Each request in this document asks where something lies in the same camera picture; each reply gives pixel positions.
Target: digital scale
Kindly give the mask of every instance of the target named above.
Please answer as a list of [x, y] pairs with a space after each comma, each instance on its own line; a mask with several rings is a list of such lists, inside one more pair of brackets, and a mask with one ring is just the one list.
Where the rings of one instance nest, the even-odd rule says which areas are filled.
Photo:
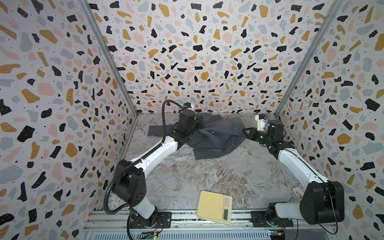
[[232, 197], [201, 191], [196, 216], [201, 219], [230, 225], [232, 217]]

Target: gray fabric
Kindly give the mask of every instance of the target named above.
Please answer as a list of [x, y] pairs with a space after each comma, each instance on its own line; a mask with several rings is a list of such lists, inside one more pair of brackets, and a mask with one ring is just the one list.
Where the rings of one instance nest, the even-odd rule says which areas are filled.
[[[223, 119], [210, 113], [197, 114], [203, 117], [205, 127], [195, 131], [187, 144], [194, 148], [195, 159], [219, 158], [231, 153], [245, 139], [245, 128], [240, 118]], [[167, 125], [168, 131], [173, 125]], [[149, 126], [148, 136], [163, 136], [162, 126]]]

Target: yellow scale platform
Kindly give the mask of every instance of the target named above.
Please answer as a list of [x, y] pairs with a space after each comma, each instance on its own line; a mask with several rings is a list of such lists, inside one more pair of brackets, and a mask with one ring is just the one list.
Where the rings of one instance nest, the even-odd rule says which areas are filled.
[[232, 215], [232, 197], [201, 191], [196, 216], [201, 219], [230, 225]]

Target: gray marble surface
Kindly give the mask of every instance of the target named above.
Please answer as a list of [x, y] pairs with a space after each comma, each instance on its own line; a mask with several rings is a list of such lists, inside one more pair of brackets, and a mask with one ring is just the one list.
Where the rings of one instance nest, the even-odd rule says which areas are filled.
[[[222, 114], [223, 118], [241, 117], [246, 127], [256, 127], [253, 114]], [[178, 114], [166, 115], [166, 124], [178, 120]], [[126, 160], [144, 153], [161, 140], [147, 136], [150, 125], [161, 125], [161, 115], [140, 115]], [[290, 172], [284, 177], [276, 168], [277, 160], [266, 147], [246, 139], [230, 154], [217, 159], [195, 160], [193, 149], [182, 146], [156, 166], [146, 179], [147, 197], [158, 209], [196, 209], [202, 190], [233, 197], [233, 209], [266, 208], [270, 202], [298, 201], [292, 188], [297, 181]], [[121, 205], [111, 195], [110, 208]]]

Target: terrazzo wallpaper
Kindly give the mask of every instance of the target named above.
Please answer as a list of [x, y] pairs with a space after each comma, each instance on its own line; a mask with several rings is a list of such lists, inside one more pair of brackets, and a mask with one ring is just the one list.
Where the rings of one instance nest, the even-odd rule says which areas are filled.
[[78, 239], [128, 135], [75, 1], [0, 1], [0, 238]]
[[344, 186], [344, 239], [384, 239], [384, 1], [343, 3], [282, 111], [287, 134]]
[[332, 0], [89, 0], [139, 113], [274, 112]]

